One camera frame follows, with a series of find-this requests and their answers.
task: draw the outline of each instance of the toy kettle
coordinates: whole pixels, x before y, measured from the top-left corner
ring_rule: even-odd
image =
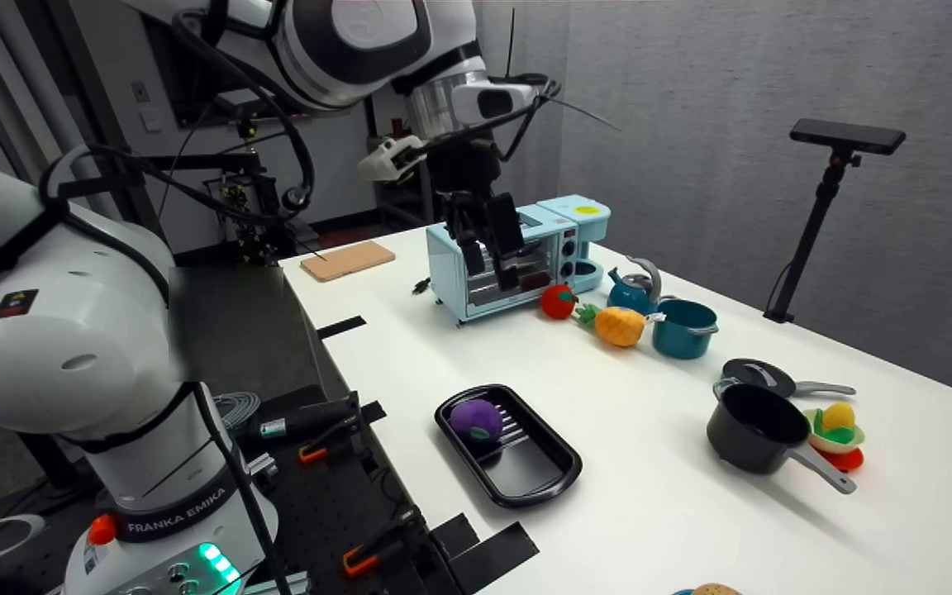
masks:
[[[631,256],[626,259],[645,269],[647,275],[631,274],[621,278],[616,268],[608,271],[609,278],[616,284],[608,294],[608,305],[630,308],[642,316],[648,316],[656,312],[660,302],[660,289],[664,286],[660,281],[660,271],[646,259],[634,259]]]

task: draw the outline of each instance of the white table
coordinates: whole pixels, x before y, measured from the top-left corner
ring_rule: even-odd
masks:
[[[721,332],[698,360],[657,354],[650,329],[635,348],[609,348],[537,304],[456,328],[431,290],[411,295],[427,276],[424,230],[377,242],[396,260],[329,283],[299,259],[283,267],[315,326],[366,320],[325,344],[362,402],[383,404],[375,433],[428,525],[464,512],[487,539],[518,520],[539,546],[484,592],[655,595],[716,581],[745,595],[952,594],[952,388],[669,274],[664,293],[718,313]],[[600,247],[592,259],[635,269]],[[581,298],[603,305],[611,285]],[[711,385],[735,357],[858,389],[869,438],[857,493],[796,462],[755,477],[718,459],[704,426]],[[566,493],[525,511],[492,504],[433,421],[450,396],[495,382],[583,457]]]

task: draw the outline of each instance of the purple toy vegetable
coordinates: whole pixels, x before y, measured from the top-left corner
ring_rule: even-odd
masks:
[[[474,443],[491,443],[502,437],[502,414],[483,399],[469,399],[450,412],[450,428]]]

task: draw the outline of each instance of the black baking tray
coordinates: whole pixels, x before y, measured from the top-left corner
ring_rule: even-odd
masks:
[[[496,443],[475,444],[450,428],[450,412],[469,399],[486,400],[502,414],[505,426]],[[578,452],[503,384],[484,384],[450,397],[436,410],[436,423],[498,506],[541,504],[568,489],[583,470]]]

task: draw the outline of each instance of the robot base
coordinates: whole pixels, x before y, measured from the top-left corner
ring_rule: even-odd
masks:
[[[276,537],[278,516],[274,505],[258,490],[254,491],[271,536]],[[215,545],[241,574],[264,558],[240,493],[234,493],[207,519],[164,539],[147,543],[117,540],[93,546],[87,542],[88,532],[79,536],[72,549],[64,573],[63,595],[178,595],[183,584],[187,595],[212,595],[230,582],[226,580],[230,569],[223,565],[221,574],[215,573],[212,564],[219,558],[202,557],[207,549],[201,550],[201,545]],[[240,593],[246,580],[248,576],[222,591],[222,595]]]

